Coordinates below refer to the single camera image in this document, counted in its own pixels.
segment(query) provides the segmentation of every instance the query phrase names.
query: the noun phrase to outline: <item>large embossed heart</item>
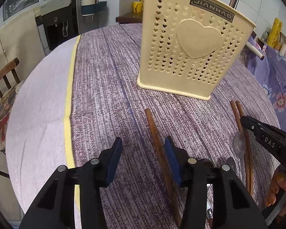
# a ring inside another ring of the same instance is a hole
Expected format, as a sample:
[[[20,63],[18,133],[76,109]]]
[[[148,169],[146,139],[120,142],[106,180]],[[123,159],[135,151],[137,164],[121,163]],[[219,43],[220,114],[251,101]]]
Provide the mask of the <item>large embossed heart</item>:
[[[185,53],[192,59],[212,53],[223,42],[218,29],[204,27],[193,19],[182,20],[179,23],[177,37]]]

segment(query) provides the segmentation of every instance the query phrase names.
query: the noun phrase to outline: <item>yellow stripe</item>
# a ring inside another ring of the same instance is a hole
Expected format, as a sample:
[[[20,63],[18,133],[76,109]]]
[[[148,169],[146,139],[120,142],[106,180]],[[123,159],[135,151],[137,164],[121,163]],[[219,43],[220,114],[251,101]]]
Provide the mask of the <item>yellow stripe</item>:
[[[74,65],[75,65],[75,57],[77,45],[80,41],[80,35],[77,36],[76,43],[73,47],[69,75],[68,75],[68,84],[67,84],[67,94],[66,94],[66,104],[65,104],[65,116],[64,116],[64,137],[65,137],[65,154],[68,168],[75,168],[75,162],[73,157],[72,150],[72,139],[71,139],[71,123],[70,123],[70,115],[71,115],[71,99],[72,99],[72,85],[73,85],[73,75],[74,75]],[[77,208],[80,208],[80,189],[79,186],[75,186],[75,202]]]

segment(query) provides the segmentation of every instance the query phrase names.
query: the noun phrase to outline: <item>yellow container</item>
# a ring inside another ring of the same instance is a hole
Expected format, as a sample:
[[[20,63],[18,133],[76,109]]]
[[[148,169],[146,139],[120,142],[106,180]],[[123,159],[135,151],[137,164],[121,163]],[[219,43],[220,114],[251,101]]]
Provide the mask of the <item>yellow container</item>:
[[[275,21],[273,22],[273,26],[271,28],[271,32],[267,39],[267,44],[269,46],[273,48],[275,47],[276,41],[282,29],[282,26],[283,26],[282,22],[278,18],[275,18]]]
[[[132,3],[132,11],[134,13],[142,13],[143,12],[143,2],[133,2]]]
[[[144,0],[137,84],[209,100],[254,27],[219,0]]]

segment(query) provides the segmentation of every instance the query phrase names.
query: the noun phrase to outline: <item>patterned cushion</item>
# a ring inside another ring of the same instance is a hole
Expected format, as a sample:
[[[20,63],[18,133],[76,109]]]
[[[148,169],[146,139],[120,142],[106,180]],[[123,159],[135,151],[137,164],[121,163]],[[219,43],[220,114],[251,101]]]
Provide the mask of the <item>patterned cushion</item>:
[[[23,81],[10,88],[0,99],[0,151],[5,150],[5,136],[8,127],[8,119],[22,84]]]

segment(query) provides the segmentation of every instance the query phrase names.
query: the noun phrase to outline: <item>purple floral cloth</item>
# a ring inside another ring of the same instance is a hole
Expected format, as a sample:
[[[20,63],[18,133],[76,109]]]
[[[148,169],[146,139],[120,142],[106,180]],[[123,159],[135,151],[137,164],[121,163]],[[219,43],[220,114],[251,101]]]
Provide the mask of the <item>purple floral cloth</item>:
[[[268,45],[261,49],[252,37],[248,41],[262,52],[265,58],[260,60],[254,53],[249,53],[247,68],[270,99],[281,129],[286,132],[286,59]]]

